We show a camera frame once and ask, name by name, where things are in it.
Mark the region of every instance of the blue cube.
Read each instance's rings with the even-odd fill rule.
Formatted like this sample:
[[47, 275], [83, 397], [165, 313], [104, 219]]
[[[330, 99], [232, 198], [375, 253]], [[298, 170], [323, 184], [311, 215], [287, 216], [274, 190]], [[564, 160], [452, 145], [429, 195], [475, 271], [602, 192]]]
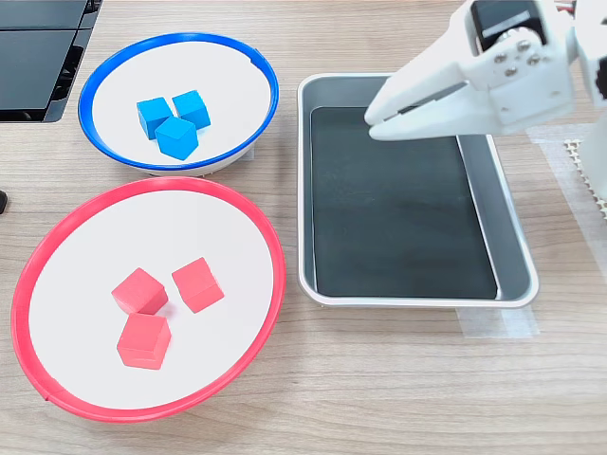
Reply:
[[196, 130], [211, 125], [207, 106], [196, 90], [174, 97], [173, 103], [179, 117], [196, 125]]
[[190, 121], [170, 117], [156, 129], [160, 151], [180, 160], [186, 159], [198, 147], [196, 127]]
[[156, 139], [156, 129], [173, 116], [169, 103], [164, 98], [140, 101], [137, 103], [139, 122], [148, 139]]

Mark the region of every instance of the blue rim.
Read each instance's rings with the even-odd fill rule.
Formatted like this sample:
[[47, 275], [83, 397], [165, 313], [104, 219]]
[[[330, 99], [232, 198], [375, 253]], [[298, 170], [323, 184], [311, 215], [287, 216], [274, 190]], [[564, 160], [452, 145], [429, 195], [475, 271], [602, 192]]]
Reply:
[[[231, 47], [233, 49], [242, 52], [250, 58], [252, 64], [257, 66], [266, 76], [270, 87], [270, 105], [267, 110], [266, 119], [259, 127], [259, 129], [249, 137], [245, 142], [240, 144], [238, 147], [225, 152], [222, 155], [215, 156], [213, 158], [205, 159], [204, 161], [198, 161], [195, 163], [179, 164], [179, 165], [156, 165], [139, 163], [126, 159], [123, 156], [117, 155], [112, 149], [110, 149], [105, 142], [99, 136], [95, 123], [93, 122], [93, 99], [97, 93], [97, 89], [103, 82], [103, 80], [117, 67], [126, 62], [127, 60], [135, 57], [136, 55], [145, 52], [146, 50], [153, 49], [155, 47], [161, 47], [166, 45], [172, 45], [175, 43], [184, 43], [188, 41], [202, 41], [207, 43], [216, 43], [221, 46]], [[264, 56], [257, 50], [245, 43], [238, 40], [228, 38], [227, 36], [213, 35], [209, 33], [171, 33], [168, 35], [160, 35], [154, 38], [140, 41], [133, 45], [129, 45], [123, 50], [117, 52], [112, 57], [103, 62], [86, 81], [83, 91], [80, 94], [80, 102], [78, 104], [78, 118], [83, 128], [84, 134], [88, 137], [88, 140], [97, 147], [104, 154], [116, 159], [117, 161], [134, 166], [136, 168], [147, 169], [152, 171], [185, 171], [189, 169], [202, 168], [211, 164], [222, 161], [230, 156], [237, 154], [244, 148], [248, 147], [260, 134], [264, 132], [269, 123], [272, 121], [276, 109], [278, 107], [278, 79], [276, 73], [272, 69], [272, 66], [264, 58]]]

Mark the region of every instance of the tray rim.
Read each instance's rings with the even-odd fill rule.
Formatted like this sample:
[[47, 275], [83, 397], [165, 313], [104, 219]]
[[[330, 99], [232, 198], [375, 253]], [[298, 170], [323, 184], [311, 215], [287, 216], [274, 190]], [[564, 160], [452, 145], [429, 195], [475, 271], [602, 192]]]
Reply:
[[[322, 306], [345, 308], [490, 308], [490, 309], [516, 309], [527, 306], [540, 292], [538, 271], [533, 263], [531, 251], [524, 236], [523, 226], [516, 213], [512, 193], [507, 184], [506, 175], [502, 167], [493, 137], [485, 135], [491, 158], [498, 174], [499, 185], [504, 195], [507, 214], [516, 234], [524, 265], [529, 278], [529, 286], [516, 300], [473, 300], [473, 299], [418, 299], [418, 298], [352, 298], [328, 297], [313, 289], [305, 276], [304, 253], [304, 90], [312, 82], [332, 78], [389, 78], [394, 73], [319, 73], [304, 79], [297, 89], [298, 103], [298, 159], [297, 159], [297, 245], [298, 245], [298, 281], [305, 294]], [[457, 144], [461, 149], [460, 137]]]

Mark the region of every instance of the red cube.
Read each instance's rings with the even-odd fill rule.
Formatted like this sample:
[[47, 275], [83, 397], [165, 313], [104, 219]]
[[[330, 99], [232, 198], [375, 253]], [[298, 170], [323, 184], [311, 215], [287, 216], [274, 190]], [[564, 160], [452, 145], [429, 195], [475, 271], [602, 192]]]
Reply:
[[195, 313], [224, 298], [224, 293], [204, 258], [173, 272], [173, 280], [181, 299]]
[[170, 340], [166, 318], [133, 313], [122, 330], [118, 352], [127, 367], [159, 370]]
[[135, 270], [112, 291], [116, 303], [125, 313], [155, 315], [169, 298], [154, 277], [141, 268]]

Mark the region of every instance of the dark tray bottom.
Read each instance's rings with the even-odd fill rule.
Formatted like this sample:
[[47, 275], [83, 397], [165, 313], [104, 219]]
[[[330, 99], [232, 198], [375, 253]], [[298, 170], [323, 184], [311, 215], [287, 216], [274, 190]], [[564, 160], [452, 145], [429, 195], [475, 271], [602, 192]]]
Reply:
[[456, 139], [374, 141], [364, 111], [312, 112], [318, 291], [330, 297], [495, 299]]

